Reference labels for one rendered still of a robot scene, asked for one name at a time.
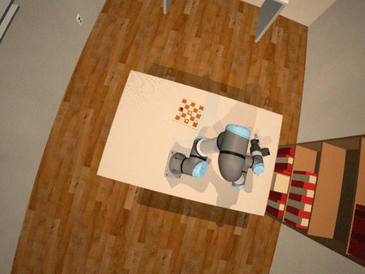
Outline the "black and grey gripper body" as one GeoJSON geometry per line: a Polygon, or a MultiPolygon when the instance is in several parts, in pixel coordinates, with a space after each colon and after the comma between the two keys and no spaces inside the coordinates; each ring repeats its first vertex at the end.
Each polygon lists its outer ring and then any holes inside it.
{"type": "Polygon", "coordinates": [[[261,149],[260,146],[258,145],[256,139],[250,140],[250,142],[251,142],[251,147],[250,147],[251,156],[254,156],[254,155],[268,156],[268,155],[270,155],[269,148],[261,149]]]}

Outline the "wooden chessboard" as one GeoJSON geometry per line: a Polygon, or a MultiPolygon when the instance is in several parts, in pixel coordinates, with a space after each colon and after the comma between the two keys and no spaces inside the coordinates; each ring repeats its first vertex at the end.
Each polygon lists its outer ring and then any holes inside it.
{"type": "Polygon", "coordinates": [[[182,96],[179,106],[177,107],[176,113],[173,117],[173,121],[182,123],[183,125],[197,130],[205,109],[205,105],[182,96]],[[200,114],[198,113],[199,110],[202,110],[200,114]],[[189,111],[191,111],[191,114],[189,114],[189,111]],[[181,112],[181,114],[179,114],[179,112],[181,112]],[[196,119],[197,122],[195,121],[196,119]],[[188,122],[185,122],[186,120],[188,120],[188,122]]]}

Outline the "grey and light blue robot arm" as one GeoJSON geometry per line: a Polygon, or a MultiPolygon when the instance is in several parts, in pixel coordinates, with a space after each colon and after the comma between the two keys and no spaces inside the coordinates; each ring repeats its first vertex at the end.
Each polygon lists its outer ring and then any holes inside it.
{"type": "Polygon", "coordinates": [[[232,187],[243,189],[248,167],[256,174],[264,172],[262,156],[246,155],[250,134],[243,126],[228,124],[225,132],[221,132],[218,137],[209,139],[198,136],[194,140],[189,158],[181,153],[175,153],[171,157],[170,171],[201,178],[208,169],[207,156],[210,153],[219,153],[218,167],[221,176],[226,181],[233,182],[232,187]]]}

